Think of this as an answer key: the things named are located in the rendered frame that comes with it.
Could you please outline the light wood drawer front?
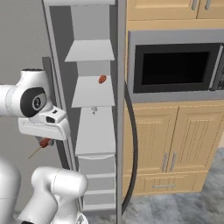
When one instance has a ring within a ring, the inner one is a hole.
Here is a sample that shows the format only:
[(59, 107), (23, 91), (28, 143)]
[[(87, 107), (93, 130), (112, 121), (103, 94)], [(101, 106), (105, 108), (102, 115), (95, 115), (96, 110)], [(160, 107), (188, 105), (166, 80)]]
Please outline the light wood drawer front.
[[(207, 177), (206, 171), (165, 175), (145, 175), (136, 179), (135, 195), (200, 192)], [(171, 185), (171, 188), (153, 188), (153, 185)]]

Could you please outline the red hot dog on stick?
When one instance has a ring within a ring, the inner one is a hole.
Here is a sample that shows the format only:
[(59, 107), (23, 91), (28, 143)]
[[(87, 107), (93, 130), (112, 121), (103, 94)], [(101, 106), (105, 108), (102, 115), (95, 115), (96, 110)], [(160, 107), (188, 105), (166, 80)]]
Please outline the red hot dog on stick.
[(40, 149), (47, 147), (49, 141), (49, 138), (43, 138), (39, 143), (39, 147), (29, 156), (29, 158), (33, 157)]

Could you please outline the light wood cupboard door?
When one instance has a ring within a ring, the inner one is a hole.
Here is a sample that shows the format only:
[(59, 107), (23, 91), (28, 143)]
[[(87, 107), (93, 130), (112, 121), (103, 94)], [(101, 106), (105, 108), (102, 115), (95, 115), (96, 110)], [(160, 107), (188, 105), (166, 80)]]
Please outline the light wood cupboard door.
[(177, 107), (134, 109), (138, 139), (138, 175), (162, 172), (164, 153), (170, 151), (177, 113)]
[(193, 0), (127, 0), (128, 21), (196, 18)]
[[(224, 105), (185, 106), (178, 116), (171, 142), (168, 172), (199, 172), (208, 168), (224, 126)], [(177, 153), (170, 171), (173, 152)]]
[(224, 18), (224, 0), (211, 0), (209, 10), (205, 9), (207, 0), (199, 1), (198, 19), (222, 19)]

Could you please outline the grey freezer door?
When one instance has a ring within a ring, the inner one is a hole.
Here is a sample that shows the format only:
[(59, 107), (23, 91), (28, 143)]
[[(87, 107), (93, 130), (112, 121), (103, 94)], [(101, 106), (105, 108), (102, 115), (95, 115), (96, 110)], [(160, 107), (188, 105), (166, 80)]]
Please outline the grey freezer door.
[[(50, 57), (43, 57), (42, 58), (42, 64), (43, 64), (43, 68), (44, 68), (44, 70), (47, 74), (47, 77), (48, 77), (52, 104), (54, 106), (56, 106), (57, 102), (56, 102), (54, 85), (53, 85), (53, 68), (52, 68), (51, 58)], [(64, 169), (69, 170), (70, 166), (69, 166), (69, 163), (68, 163), (68, 160), (67, 160), (67, 155), (66, 155), (64, 143), (60, 140), (57, 140), (56, 145), (57, 145), (57, 150), (58, 150), (58, 153), (59, 153), (59, 159), (60, 159), (62, 167)]]

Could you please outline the grey fridge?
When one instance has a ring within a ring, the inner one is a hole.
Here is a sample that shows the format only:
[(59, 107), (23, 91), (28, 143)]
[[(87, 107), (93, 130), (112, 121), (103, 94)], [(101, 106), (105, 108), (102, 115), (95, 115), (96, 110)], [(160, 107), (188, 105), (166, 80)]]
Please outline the grey fridge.
[[(87, 176), (84, 214), (116, 212), (117, 1), (43, 0), (72, 168)], [(105, 82), (98, 79), (106, 75)], [(91, 108), (97, 107), (95, 115)]]

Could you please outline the grey fridge door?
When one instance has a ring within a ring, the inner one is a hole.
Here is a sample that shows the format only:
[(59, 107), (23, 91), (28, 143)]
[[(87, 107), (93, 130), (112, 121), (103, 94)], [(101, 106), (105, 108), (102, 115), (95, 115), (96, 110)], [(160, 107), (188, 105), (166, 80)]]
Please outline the grey fridge door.
[(116, 224), (122, 224), (123, 203), (123, 108), (126, 44), (126, 0), (117, 0), (117, 181)]

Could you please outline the silver microwave oven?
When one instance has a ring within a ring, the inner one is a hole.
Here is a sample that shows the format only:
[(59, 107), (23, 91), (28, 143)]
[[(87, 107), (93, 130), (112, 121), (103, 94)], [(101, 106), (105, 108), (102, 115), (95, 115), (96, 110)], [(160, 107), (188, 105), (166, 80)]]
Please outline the silver microwave oven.
[(224, 99), (224, 60), (209, 90), (224, 28), (129, 31), (127, 85), (134, 103)]

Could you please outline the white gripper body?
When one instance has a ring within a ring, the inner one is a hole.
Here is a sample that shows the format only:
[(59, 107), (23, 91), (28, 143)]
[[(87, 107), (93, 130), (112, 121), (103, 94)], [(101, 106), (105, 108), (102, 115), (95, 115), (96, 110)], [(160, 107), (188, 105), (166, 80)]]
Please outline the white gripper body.
[(19, 118), (18, 128), (22, 134), (61, 141), (67, 140), (71, 133), (66, 118), (59, 123), (33, 123), (28, 118)]

